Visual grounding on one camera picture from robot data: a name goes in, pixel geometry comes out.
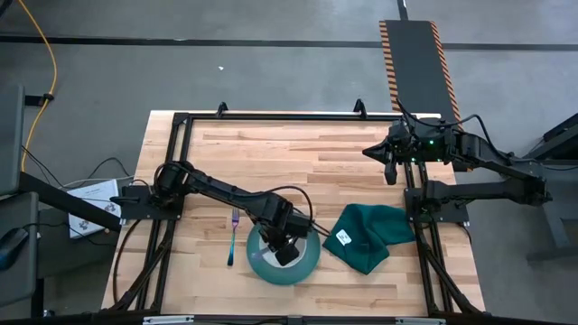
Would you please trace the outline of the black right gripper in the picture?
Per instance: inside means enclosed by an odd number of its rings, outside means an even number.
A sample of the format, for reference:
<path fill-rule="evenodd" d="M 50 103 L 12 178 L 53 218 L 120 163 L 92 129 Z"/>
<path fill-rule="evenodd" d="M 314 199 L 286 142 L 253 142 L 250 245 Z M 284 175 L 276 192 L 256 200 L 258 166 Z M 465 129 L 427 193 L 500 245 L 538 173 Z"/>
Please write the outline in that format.
<path fill-rule="evenodd" d="M 418 148 L 419 139 L 411 132 L 411 127 L 403 121 L 394 122 L 388 135 L 379 144 L 362 150 L 362 154 L 379 163 L 422 163 L 427 158 L 425 151 Z"/>

